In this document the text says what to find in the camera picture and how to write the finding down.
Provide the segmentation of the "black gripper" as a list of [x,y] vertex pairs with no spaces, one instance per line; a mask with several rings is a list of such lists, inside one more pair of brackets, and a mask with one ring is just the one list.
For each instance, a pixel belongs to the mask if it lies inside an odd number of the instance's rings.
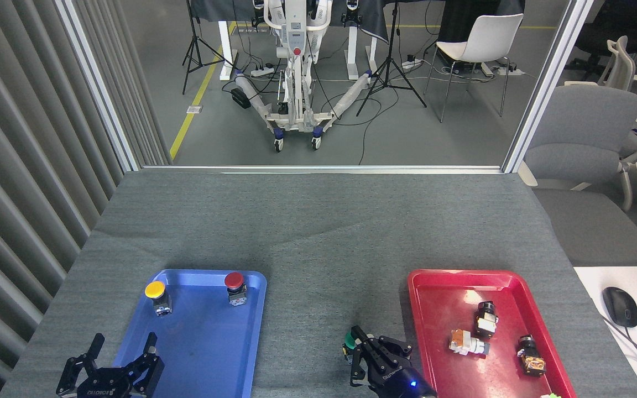
[[396,338],[375,337],[351,328],[351,387],[368,385],[379,397],[437,397],[437,391],[412,366],[413,346]]
[[[56,395],[76,397],[153,395],[165,366],[161,357],[157,355],[157,339],[156,333],[150,332],[144,352],[128,363],[125,369],[98,369],[95,360],[98,358],[105,338],[102,333],[96,333],[90,348],[85,353],[66,361],[56,386]],[[86,371],[88,378],[76,387],[81,370]]]

